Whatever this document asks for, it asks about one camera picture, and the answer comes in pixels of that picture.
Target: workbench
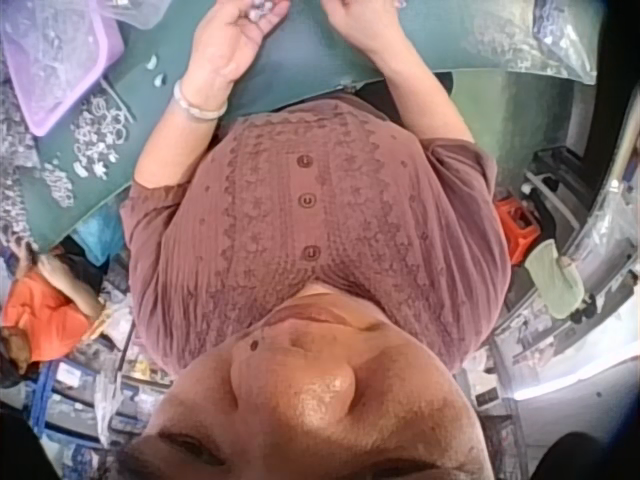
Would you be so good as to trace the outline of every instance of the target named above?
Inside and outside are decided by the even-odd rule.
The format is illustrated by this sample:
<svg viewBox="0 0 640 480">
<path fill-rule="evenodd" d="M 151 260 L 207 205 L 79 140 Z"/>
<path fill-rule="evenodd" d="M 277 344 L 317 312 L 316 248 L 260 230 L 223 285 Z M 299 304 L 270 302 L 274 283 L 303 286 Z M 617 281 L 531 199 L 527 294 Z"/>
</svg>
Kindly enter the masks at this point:
<svg viewBox="0 0 640 480">
<path fill-rule="evenodd" d="M 534 0 L 409 0 L 400 17 L 407 35 L 434 71 L 506 69 L 593 83 L 602 6 L 596 0 L 557 1 L 565 6 L 563 15 L 571 20 L 579 39 L 582 74 L 533 37 Z M 74 172 L 70 127 L 77 118 L 77 107 L 39 139 L 41 161 L 55 160 L 68 172 L 75 197 L 73 206 L 61 208 L 42 178 L 26 170 L 21 174 L 29 224 L 41 249 L 54 245 L 130 184 L 144 143 L 184 72 L 193 31 L 213 3 L 176 0 L 149 31 L 120 25 L 125 53 L 105 78 L 135 122 L 126 125 L 127 139 L 117 146 L 119 160 L 108 165 L 106 180 L 80 178 Z M 145 66 L 153 55 L 158 66 L 149 71 Z M 166 82 L 157 88 L 153 81 L 159 73 L 166 74 Z M 319 0 L 294 0 L 287 21 L 266 41 L 255 65 L 236 86 L 225 120 L 379 78 L 368 60 L 330 28 Z"/>
</svg>

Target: woman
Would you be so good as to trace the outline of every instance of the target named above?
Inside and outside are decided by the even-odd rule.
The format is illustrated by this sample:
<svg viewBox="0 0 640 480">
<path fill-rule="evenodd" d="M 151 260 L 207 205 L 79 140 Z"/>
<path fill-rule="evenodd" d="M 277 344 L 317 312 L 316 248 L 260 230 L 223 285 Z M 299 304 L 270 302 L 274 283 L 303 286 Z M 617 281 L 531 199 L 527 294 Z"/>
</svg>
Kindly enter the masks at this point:
<svg viewBox="0 0 640 480">
<path fill-rule="evenodd" d="M 491 476 L 450 371 L 509 280 L 495 165 L 394 0 L 322 4 L 408 131 L 339 97 L 241 119 L 208 151 L 216 121 L 194 114 L 224 111 L 290 6 L 253 24 L 251 0 L 216 2 L 122 210 L 138 332 L 178 375 L 125 477 Z"/>
<path fill-rule="evenodd" d="M 18 266 L 2 309 L 1 388 L 15 384 L 30 363 L 56 360 L 93 338 L 106 320 L 98 298 L 104 271 L 70 237 L 47 255 L 18 238 L 11 249 Z"/>
</svg>

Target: bracelet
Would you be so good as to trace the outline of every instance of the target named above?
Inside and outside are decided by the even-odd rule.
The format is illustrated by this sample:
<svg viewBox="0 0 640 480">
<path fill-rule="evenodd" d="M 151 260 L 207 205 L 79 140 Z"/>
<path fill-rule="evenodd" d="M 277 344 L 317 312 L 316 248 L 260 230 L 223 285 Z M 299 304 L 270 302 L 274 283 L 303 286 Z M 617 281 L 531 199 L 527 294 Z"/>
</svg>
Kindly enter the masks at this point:
<svg viewBox="0 0 640 480">
<path fill-rule="evenodd" d="M 197 118 L 198 120 L 213 121 L 219 119 L 226 113 L 227 107 L 229 106 L 229 103 L 226 100 L 222 108 L 216 111 L 201 110 L 198 107 L 191 105 L 182 95 L 180 85 L 180 80 L 178 80 L 173 87 L 173 98 L 178 105 L 180 105 L 192 117 Z"/>
</svg>

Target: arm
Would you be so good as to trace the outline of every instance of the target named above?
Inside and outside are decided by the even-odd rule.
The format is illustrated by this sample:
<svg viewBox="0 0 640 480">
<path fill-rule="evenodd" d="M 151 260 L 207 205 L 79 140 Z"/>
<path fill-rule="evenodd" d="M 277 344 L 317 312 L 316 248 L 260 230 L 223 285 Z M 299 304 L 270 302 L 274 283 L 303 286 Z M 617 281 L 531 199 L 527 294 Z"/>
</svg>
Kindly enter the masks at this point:
<svg viewBox="0 0 640 480">
<path fill-rule="evenodd" d="M 89 319 L 90 324 L 100 317 L 104 305 L 91 287 L 75 278 L 64 263 L 52 255 L 41 255 L 38 270 L 53 287 L 69 297 L 78 310 Z"/>
<path fill-rule="evenodd" d="M 262 41 L 286 16 L 290 2 L 275 0 L 257 23 L 246 15 L 252 0 L 218 0 L 198 26 L 181 86 L 184 98 L 206 111 L 223 108 L 235 82 L 251 66 Z M 134 173 L 146 188 L 188 182 L 216 128 L 217 120 L 191 117 L 174 101 L 151 134 Z"/>
<path fill-rule="evenodd" d="M 421 140 L 473 142 L 458 109 L 402 30 L 394 0 L 322 3 L 333 27 L 383 73 L 409 131 Z"/>
</svg>

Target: purple tray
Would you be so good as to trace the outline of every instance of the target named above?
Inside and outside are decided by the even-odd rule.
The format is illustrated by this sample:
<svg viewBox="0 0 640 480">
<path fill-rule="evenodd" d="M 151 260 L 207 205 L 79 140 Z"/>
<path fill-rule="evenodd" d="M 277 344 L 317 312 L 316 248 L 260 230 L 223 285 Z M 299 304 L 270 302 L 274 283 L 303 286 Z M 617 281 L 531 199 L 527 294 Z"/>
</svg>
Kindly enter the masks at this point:
<svg viewBox="0 0 640 480">
<path fill-rule="evenodd" d="M 2 18 L 2 47 L 4 49 L 9 74 L 16 90 L 22 113 L 27 125 L 34 135 L 44 136 L 62 116 L 82 98 L 85 92 L 102 77 L 105 70 L 115 62 L 124 52 L 124 43 L 118 24 L 114 19 L 100 15 L 95 7 L 96 0 L 87 0 L 91 4 L 89 15 L 93 21 L 94 38 L 98 43 L 96 63 L 84 78 L 73 88 L 56 107 L 47 111 L 35 109 L 32 105 L 31 69 L 29 55 L 11 35 L 5 31 L 5 25 L 10 24 L 10 13 L 5 10 Z"/>
</svg>

